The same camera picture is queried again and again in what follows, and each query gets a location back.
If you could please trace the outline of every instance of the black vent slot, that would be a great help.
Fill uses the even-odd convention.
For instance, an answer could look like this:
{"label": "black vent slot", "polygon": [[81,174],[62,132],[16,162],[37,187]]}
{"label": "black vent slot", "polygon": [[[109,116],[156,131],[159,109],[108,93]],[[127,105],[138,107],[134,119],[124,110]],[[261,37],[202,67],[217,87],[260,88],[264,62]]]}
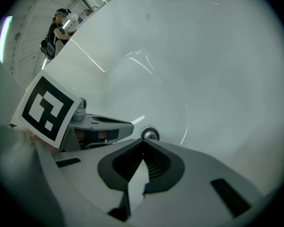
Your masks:
{"label": "black vent slot", "polygon": [[250,209],[250,205],[224,179],[217,179],[210,183],[234,217]]}
{"label": "black vent slot", "polygon": [[113,169],[125,180],[130,181],[142,162],[142,157],[142,148],[138,144],[114,159]]}
{"label": "black vent slot", "polygon": [[171,161],[166,155],[150,145],[144,147],[143,160],[146,163],[150,181],[163,176],[171,165]]}
{"label": "black vent slot", "polygon": [[109,118],[98,117],[98,116],[94,116],[94,117],[92,117],[92,119],[97,120],[99,122],[107,122],[107,123],[130,123],[130,122],[125,122],[125,121],[121,121],[121,120],[109,119]]}
{"label": "black vent slot", "polygon": [[80,159],[78,158],[71,158],[71,159],[67,159],[67,160],[63,160],[63,161],[56,161],[56,164],[58,167],[63,167],[63,166],[69,166],[75,163],[80,162]]}
{"label": "black vent slot", "polygon": [[149,140],[138,139],[133,143],[106,155],[98,163],[98,173],[112,189],[124,192],[118,208],[108,214],[125,221],[130,216],[128,183],[144,159],[150,182],[144,193],[167,191],[182,177],[185,165],[176,154]]}

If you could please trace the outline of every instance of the ceiling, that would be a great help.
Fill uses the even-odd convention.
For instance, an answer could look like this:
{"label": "ceiling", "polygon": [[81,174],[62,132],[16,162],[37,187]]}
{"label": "ceiling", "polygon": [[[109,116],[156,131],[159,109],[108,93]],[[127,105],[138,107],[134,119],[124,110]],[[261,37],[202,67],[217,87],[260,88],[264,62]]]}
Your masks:
{"label": "ceiling", "polygon": [[[41,70],[45,57],[40,42],[48,32],[54,12],[61,8],[69,8],[80,15],[88,9],[82,0],[17,0],[6,13],[13,19],[3,62],[22,88],[26,88]],[[73,30],[77,25],[77,21],[72,21],[68,27]]]}

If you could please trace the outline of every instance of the black shirt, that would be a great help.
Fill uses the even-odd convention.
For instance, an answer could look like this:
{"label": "black shirt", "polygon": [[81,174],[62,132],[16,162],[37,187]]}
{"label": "black shirt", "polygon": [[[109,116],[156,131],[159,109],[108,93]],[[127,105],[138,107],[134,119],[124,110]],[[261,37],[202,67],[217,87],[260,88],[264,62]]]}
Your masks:
{"label": "black shirt", "polygon": [[[55,34],[54,34],[54,30],[55,29],[59,29],[61,31],[61,33],[64,35],[66,34],[62,25],[58,25],[58,24],[55,24],[55,23],[52,23],[51,26],[49,27],[49,30],[48,30],[48,37],[50,38],[51,40],[51,44],[55,47],[55,43],[53,43],[53,40],[54,40],[54,37],[55,37]],[[61,40],[63,44],[66,44],[66,42],[68,42],[68,40]]]}

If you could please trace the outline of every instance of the white curved surface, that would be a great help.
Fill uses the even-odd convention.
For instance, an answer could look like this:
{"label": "white curved surface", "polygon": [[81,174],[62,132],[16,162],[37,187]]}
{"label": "white curved surface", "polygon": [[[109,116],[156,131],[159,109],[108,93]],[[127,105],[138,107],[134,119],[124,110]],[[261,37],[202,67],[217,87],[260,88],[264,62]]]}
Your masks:
{"label": "white curved surface", "polygon": [[264,0],[112,0],[45,68],[87,112],[208,153],[267,193],[284,173],[284,30]]}

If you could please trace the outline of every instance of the fluorescent light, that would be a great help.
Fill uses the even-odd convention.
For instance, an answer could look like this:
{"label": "fluorescent light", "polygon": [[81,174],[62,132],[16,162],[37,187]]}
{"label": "fluorescent light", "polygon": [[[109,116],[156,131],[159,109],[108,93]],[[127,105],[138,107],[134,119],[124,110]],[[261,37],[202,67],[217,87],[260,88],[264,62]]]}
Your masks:
{"label": "fluorescent light", "polygon": [[131,123],[132,123],[132,124],[136,124],[136,123],[140,122],[140,121],[143,120],[143,119],[145,119],[145,115],[142,115],[142,116],[140,116],[139,118],[137,118],[137,119],[131,121]]}
{"label": "fluorescent light", "polygon": [[148,58],[147,58],[147,55],[146,55],[146,59],[147,59],[147,62],[149,63],[149,65],[151,66],[151,68],[153,68],[152,65],[151,65],[151,63],[150,63],[150,61],[149,61]]}
{"label": "fluorescent light", "polygon": [[70,19],[66,21],[65,25],[63,25],[63,29],[66,28],[66,26],[70,23],[70,21],[71,21]]}
{"label": "fluorescent light", "polygon": [[47,62],[47,58],[45,58],[45,60],[44,60],[44,62],[43,62],[43,65],[42,65],[41,70],[43,70],[43,69],[44,69],[44,66],[45,66],[46,62]]}
{"label": "fluorescent light", "polygon": [[189,125],[189,122],[187,122],[187,128],[186,128],[186,131],[185,131],[184,137],[183,137],[183,139],[182,139],[182,141],[181,141],[181,145],[182,145],[182,143],[183,143],[183,141],[184,141],[184,139],[185,139],[185,136],[186,136],[186,133],[187,133],[187,130],[188,130],[188,125]]}
{"label": "fluorescent light", "polygon": [[6,41],[6,36],[8,34],[9,25],[13,16],[7,16],[4,20],[1,34],[0,34],[0,62],[3,63],[4,45]]}
{"label": "fluorescent light", "polygon": [[150,74],[152,74],[152,72],[151,72],[150,70],[148,70],[142,63],[138,62],[136,59],[134,59],[134,58],[132,58],[132,57],[130,57],[129,59],[131,59],[131,60],[137,62],[139,65],[143,66],[144,69],[146,69]]}
{"label": "fluorescent light", "polygon": [[108,71],[108,70],[103,70],[90,56],[89,56],[89,54],[87,54],[76,42],[74,42],[87,56],[88,56],[88,58],[90,58],[95,64],[96,64],[96,66],[98,66],[100,69],[101,69],[101,71],[103,71],[103,72],[106,72],[106,71]]}

